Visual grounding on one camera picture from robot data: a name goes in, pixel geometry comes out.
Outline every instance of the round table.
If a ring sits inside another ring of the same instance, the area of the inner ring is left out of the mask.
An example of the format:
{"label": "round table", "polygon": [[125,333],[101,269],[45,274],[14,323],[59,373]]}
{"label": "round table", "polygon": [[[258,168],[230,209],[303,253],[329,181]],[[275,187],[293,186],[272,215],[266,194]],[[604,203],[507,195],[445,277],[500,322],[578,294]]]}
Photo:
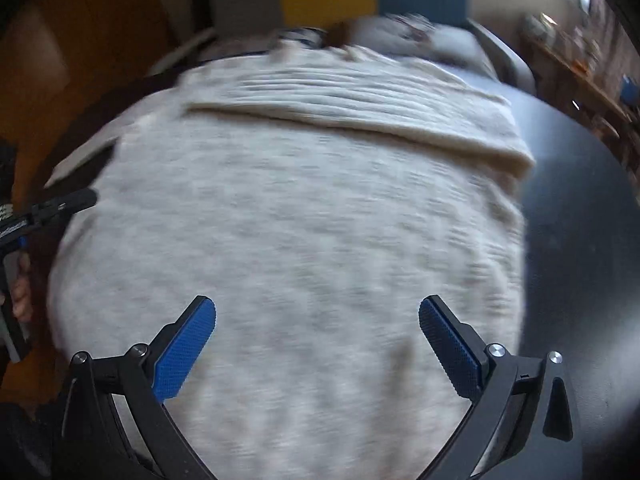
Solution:
{"label": "round table", "polygon": [[[569,117],[510,86],[446,68],[506,97],[536,158],[522,196],[526,316],[518,353],[562,353],[577,398],[585,478],[613,476],[613,467],[633,465],[640,436],[640,209],[632,188],[606,147]],[[32,198],[43,197],[58,161],[139,99],[172,86],[179,72],[110,92],[78,117],[41,166]],[[89,185],[110,153],[46,195]],[[54,250],[45,251],[47,260]]]}

